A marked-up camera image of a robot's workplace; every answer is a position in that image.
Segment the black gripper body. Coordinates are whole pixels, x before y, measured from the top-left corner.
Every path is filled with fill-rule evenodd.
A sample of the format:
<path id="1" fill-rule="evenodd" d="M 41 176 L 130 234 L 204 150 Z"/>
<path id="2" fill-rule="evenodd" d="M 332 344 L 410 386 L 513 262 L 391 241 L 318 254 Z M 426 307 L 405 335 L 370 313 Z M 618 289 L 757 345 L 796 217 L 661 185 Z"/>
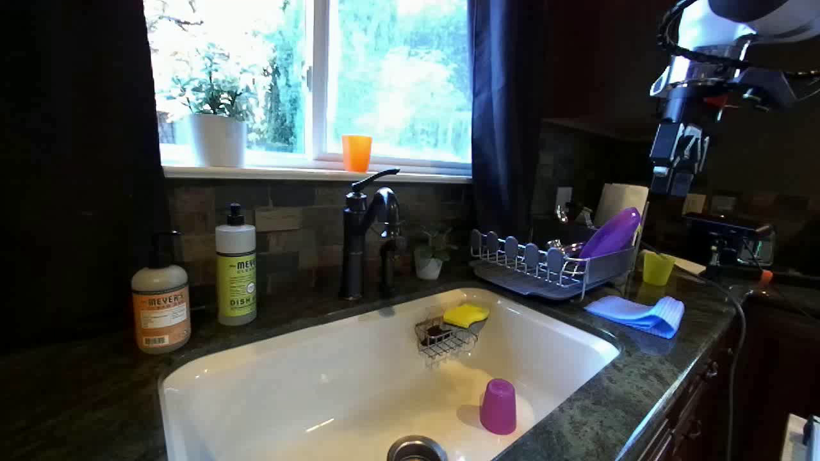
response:
<path id="1" fill-rule="evenodd" d="M 704 168 L 713 139 L 713 111 L 693 88 L 684 85 L 652 85 L 649 94 L 661 104 L 649 149 L 650 188 L 672 196 L 684 196 Z"/>

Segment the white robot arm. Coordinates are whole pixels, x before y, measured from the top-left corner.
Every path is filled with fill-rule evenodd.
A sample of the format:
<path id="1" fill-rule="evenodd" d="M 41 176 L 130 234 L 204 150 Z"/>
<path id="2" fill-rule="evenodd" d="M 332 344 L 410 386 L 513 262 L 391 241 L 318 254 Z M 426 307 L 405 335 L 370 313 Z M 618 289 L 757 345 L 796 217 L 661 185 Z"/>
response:
<path id="1" fill-rule="evenodd" d="M 690 191 L 725 111 L 779 111 L 814 98 L 814 70 L 761 63 L 747 48 L 818 35 L 820 0 L 675 0 L 655 31 L 668 63 L 649 88 L 661 102 L 649 149 L 650 190 L 673 196 Z"/>

